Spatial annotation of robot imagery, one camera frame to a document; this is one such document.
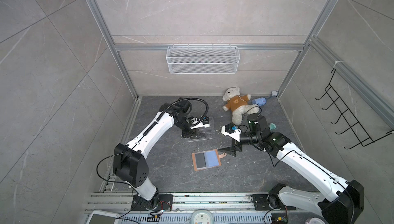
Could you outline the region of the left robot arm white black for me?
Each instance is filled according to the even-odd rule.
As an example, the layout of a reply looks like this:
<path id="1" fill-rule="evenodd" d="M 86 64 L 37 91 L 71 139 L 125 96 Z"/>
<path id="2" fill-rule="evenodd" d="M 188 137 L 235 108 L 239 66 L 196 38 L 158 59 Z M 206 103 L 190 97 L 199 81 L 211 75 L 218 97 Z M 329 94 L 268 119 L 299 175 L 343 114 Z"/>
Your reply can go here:
<path id="1" fill-rule="evenodd" d="M 191 101 L 205 106 L 201 117 L 189 117 Z M 173 125 L 182 130 L 182 138 L 200 138 L 199 128 L 210 126 L 207 116 L 208 103 L 200 98 L 179 98 L 173 103 L 165 103 L 150 124 L 127 144 L 118 144 L 114 149 L 113 173 L 124 183 L 129 184 L 139 198 L 137 203 L 153 210 L 159 203 L 159 190 L 150 181 L 146 158 L 159 139 Z"/>

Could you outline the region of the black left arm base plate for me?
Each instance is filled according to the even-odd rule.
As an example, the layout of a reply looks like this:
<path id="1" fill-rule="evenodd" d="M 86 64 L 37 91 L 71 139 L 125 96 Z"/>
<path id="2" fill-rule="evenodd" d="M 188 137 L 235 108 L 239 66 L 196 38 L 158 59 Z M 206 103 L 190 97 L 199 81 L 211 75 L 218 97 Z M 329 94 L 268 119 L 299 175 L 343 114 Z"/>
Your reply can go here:
<path id="1" fill-rule="evenodd" d="M 152 200 L 145 200 L 138 195 L 134 195 L 133 197 L 131 211 L 159 212 L 161 210 L 170 211 L 172 209 L 172 194 L 155 195 Z"/>

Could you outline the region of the clear acrylic tiered holder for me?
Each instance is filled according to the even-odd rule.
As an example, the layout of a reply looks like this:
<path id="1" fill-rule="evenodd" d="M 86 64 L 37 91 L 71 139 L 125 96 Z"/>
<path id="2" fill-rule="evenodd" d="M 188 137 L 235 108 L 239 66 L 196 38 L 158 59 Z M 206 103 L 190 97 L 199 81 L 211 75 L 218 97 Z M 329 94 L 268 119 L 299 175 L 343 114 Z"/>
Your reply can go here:
<path id="1" fill-rule="evenodd" d="M 210 121 L 210 127 L 192 129 L 194 133 L 190 137 L 185 138 L 185 140 L 187 142 L 194 142 L 194 141 L 213 139 L 215 134 L 215 129 L 214 129 L 214 119 L 212 116 L 209 117 L 209 121 Z"/>

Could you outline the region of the dark grey credit card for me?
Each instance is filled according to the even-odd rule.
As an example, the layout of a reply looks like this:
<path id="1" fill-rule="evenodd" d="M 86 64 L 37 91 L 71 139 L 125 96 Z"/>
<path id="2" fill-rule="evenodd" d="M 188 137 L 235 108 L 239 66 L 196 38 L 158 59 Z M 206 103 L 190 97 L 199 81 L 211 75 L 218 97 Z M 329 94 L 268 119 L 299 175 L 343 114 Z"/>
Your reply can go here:
<path id="1" fill-rule="evenodd" d="M 206 167 L 205 153 L 196 153 L 195 160 L 197 169 L 202 169 Z"/>

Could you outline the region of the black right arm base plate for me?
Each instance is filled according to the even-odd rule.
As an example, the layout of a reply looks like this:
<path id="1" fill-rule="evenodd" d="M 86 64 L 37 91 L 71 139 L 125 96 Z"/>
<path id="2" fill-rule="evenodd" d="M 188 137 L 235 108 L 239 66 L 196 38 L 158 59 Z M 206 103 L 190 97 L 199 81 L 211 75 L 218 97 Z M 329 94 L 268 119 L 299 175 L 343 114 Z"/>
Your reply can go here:
<path id="1" fill-rule="evenodd" d="M 292 206 L 285 206 L 278 198 L 278 196 L 269 194 L 252 194 L 250 197 L 256 211 L 268 210 L 289 210 L 295 211 L 296 208 Z"/>

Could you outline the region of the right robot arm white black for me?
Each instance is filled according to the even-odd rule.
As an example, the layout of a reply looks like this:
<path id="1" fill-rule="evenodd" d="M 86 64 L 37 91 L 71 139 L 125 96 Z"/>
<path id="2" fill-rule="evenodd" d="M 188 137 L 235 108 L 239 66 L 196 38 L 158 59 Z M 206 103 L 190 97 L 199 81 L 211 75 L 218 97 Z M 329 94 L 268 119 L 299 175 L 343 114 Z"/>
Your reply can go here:
<path id="1" fill-rule="evenodd" d="M 264 116 L 247 117 L 248 131 L 233 123 L 222 126 L 221 133 L 231 137 L 231 146 L 221 152 L 235 156 L 243 145 L 252 145 L 297 171 L 316 192 L 277 184 L 267 195 L 272 210 L 295 207 L 323 217 L 330 224 L 353 224 L 364 210 L 364 187 L 356 180 L 347 181 L 324 168 L 301 151 L 288 137 L 275 132 Z"/>

